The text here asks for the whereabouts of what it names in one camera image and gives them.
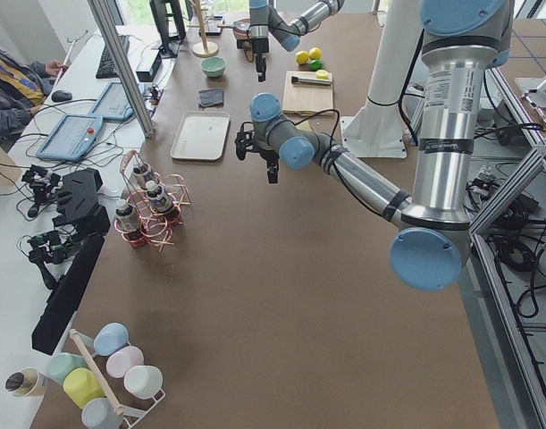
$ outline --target wooden base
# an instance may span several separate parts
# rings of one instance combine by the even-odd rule
[[[208,58],[209,56],[217,55],[219,52],[219,46],[214,42],[207,42],[207,49],[203,46],[203,42],[197,43],[193,46],[193,55],[201,58]]]

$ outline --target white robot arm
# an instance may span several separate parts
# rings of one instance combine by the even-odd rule
[[[237,155],[258,152],[276,181],[278,158],[298,169],[313,160],[367,206],[399,228],[391,266],[406,284],[439,290],[452,284],[469,256],[463,207],[486,68],[507,61],[512,0],[423,0],[422,60],[429,68],[413,192],[401,190],[336,145],[332,136],[298,130],[272,94],[250,106],[254,131],[241,131]]]
[[[268,4],[267,0],[249,0],[250,41],[255,54],[258,81],[266,79],[266,60],[269,52],[269,31],[287,51],[293,51],[300,42],[300,36],[316,29],[322,21],[336,14],[344,5],[344,0],[319,0],[296,20],[287,24]]]

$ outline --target computer mouse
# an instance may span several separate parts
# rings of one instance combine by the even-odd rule
[[[72,93],[58,89],[57,91],[52,93],[51,98],[52,101],[54,101],[55,103],[60,103],[61,101],[70,101],[72,100]]]

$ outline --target black keyboard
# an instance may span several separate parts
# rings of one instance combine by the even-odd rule
[[[118,35],[120,41],[122,42],[123,49],[128,52],[130,48],[130,36]],[[110,51],[107,46],[104,46],[102,51],[102,56],[100,58],[100,64],[97,66],[96,79],[110,79],[117,77],[118,74],[115,72],[115,66],[113,65],[113,59],[110,55]]]

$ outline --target mug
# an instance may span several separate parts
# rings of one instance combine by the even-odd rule
[[[123,324],[107,324],[94,339],[94,350],[100,356],[110,356],[130,341],[130,334]]]
[[[63,385],[68,374],[76,368],[88,368],[84,357],[63,352],[50,360],[46,372],[55,382]]]
[[[88,429],[119,429],[122,420],[106,398],[95,398],[82,410],[82,424]]]
[[[24,368],[6,380],[5,388],[14,396],[43,396],[50,379],[35,368]]]
[[[134,366],[144,365],[144,354],[136,346],[126,346],[112,354],[105,370],[113,378],[123,378]]]
[[[123,377],[126,391],[141,400],[149,400],[162,388],[164,377],[159,368],[150,365],[134,366]]]
[[[84,409],[91,400],[105,396],[96,376],[86,368],[78,368],[69,373],[64,380],[63,389],[80,409]]]

